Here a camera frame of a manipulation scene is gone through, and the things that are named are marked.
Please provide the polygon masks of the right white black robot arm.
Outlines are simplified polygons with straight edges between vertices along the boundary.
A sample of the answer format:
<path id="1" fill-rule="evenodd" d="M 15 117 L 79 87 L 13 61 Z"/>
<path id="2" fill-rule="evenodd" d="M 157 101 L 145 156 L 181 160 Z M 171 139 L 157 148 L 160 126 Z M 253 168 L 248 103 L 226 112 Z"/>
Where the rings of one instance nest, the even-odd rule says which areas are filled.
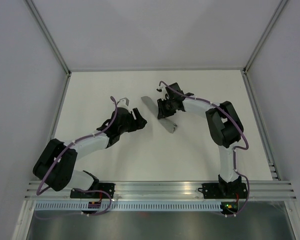
<path id="1" fill-rule="evenodd" d="M 246 199 L 248 187 L 242 181 L 236 165 L 236 149 L 240 140 L 244 140 L 244 127 L 229 101 L 220 104 L 196 97 L 193 93 L 184 93 L 178 83 L 167 85 L 161 81 L 158 92 L 166 91 L 157 100 L 158 120 L 167 119 L 177 111 L 192 113 L 206 119 L 213 142 L 218 146 L 220 173 L 217 183 L 202 183 L 198 191 L 204 199 Z"/>

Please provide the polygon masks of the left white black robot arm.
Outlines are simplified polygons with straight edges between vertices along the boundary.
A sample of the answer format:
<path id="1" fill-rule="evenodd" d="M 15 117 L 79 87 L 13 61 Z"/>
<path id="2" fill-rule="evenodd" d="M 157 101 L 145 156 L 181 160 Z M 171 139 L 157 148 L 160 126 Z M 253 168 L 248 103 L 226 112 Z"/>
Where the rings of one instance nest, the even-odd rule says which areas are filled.
<path id="1" fill-rule="evenodd" d="M 33 167 L 33 174 L 41 180 L 36 194 L 40 196 L 48 189 L 56 192 L 71 188 L 76 194 L 94 198 L 99 193 L 99 179 L 92 173 L 75 169 L 78 160 L 116 144 L 122 134 L 142 130 L 147 121 L 139 110 L 124 107 L 114 110 L 92 133 L 71 141 L 51 139 Z"/>

